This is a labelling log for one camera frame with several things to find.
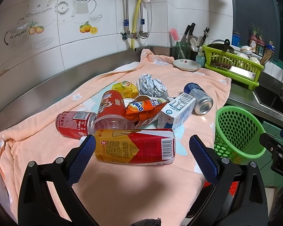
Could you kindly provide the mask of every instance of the crumpled foil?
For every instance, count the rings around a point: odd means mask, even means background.
[[[136,86],[140,94],[150,97],[168,99],[168,89],[159,79],[152,79],[150,74],[142,74],[137,80]]]

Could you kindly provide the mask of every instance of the dish rack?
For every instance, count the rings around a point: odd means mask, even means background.
[[[228,53],[228,52],[224,52],[218,49],[214,49],[208,46],[203,46],[202,47],[205,51],[205,57],[206,57],[206,63],[205,63],[205,67],[216,71],[224,76],[227,76],[233,80],[236,80],[238,82],[242,82],[246,85],[248,85],[248,89],[253,91],[255,89],[255,87],[259,86],[258,83],[258,79],[261,73],[261,70],[264,68],[263,65],[254,63],[248,59],[239,57],[235,54],[232,53]],[[238,75],[235,73],[230,72],[228,69],[225,68],[221,68],[221,67],[214,67],[211,66],[211,61],[215,60],[218,62],[222,62],[222,63],[227,63],[230,64],[232,66],[241,68],[241,69],[245,69],[247,71],[250,71],[252,73],[256,74],[256,77],[254,80],[250,80],[245,78],[242,75]]]

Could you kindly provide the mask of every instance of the blue tag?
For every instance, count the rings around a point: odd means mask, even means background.
[[[129,26],[129,19],[124,20],[124,26]]]

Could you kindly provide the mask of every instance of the metal screw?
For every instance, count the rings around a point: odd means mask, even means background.
[[[56,163],[61,164],[64,161],[62,157],[59,157],[55,160]]]
[[[222,161],[224,164],[229,164],[229,163],[230,163],[230,160],[229,160],[228,158],[226,158],[226,157],[223,157],[223,158],[221,159],[221,161]]]
[[[29,167],[33,167],[35,165],[35,162],[34,161],[30,161],[29,163],[28,163],[28,166]]]
[[[254,162],[254,161],[251,161],[250,165],[251,165],[252,167],[256,167],[256,166],[257,166],[256,162]]]

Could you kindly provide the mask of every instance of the pink bottle brush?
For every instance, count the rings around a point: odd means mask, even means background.
[[[171,34],[171,36],[173,37],[173,40],[174,40],[174,41],[176,41],[176,42],[179,41],[179,36],[178,36],[178,33],[177,33],[177,29],[175,29],[175,28],[170,29],[170,34]],[[176,43],[176,44],[177,44],[178,47],[179,47],[179,52],[180,52],[181,57],[182,57],[183,59],[185,59],[186,57],[185,57],[185,55],[184,55],[184,53],[183,53],[183,51],[182,51],[182,49],[181,49],[181,46],[180,46],[178,43]]]

